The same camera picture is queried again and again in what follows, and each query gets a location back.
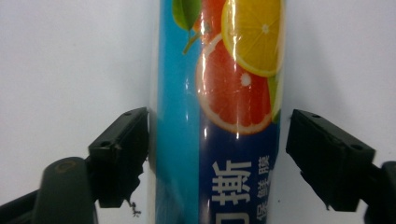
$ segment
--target product packaging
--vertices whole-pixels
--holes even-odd
[[[155,223],[266,223],[284,10],[282,0],[161,1]]]

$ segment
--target green leaf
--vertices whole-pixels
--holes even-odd
[[[201,13],[201,0],[173,0],[172,10],[175,23],[189,31]]]

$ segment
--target yellow lemon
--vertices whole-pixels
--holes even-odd
[[[284,50],[283,0],[228,0],[221,16],[224,45],[250,73],[272,77]]]

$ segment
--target red grapefruit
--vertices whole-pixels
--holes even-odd
[[[267,77],[241,66],[217,35],[204,49],[196,69],[197,94],[206,116],[232,133],[253,134],[271,122]]]

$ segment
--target white background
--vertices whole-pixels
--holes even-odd
[[[59,159],[87,146],[122,112],[149,106],[154,0],[0,0],[0,204],[38,188]],[[362,222],[326,211],[285,153],[293,108],[321,115],[396,160],[396,2],[289,0],[280,154],[271,224]],[[147,176],[101,223],[142,223]]]

